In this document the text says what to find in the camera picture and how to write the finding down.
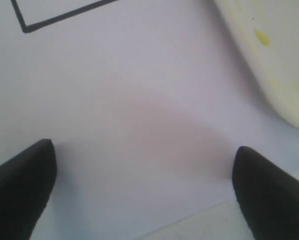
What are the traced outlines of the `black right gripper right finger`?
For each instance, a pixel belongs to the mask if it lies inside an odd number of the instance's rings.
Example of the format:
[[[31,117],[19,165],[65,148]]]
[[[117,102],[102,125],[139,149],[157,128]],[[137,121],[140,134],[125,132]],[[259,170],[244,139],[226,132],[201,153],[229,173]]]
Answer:
[[[251,147],[241,146],[232,185],[256,240],[299,240],[299,180]]]

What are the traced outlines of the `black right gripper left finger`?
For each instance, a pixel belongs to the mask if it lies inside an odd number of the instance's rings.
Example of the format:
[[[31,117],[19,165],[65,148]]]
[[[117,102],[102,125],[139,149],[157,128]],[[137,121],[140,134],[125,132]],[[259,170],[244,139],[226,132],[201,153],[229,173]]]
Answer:
[[[28,240],[57,178],[55,147],[41,139],[0,165],[0,240]]]

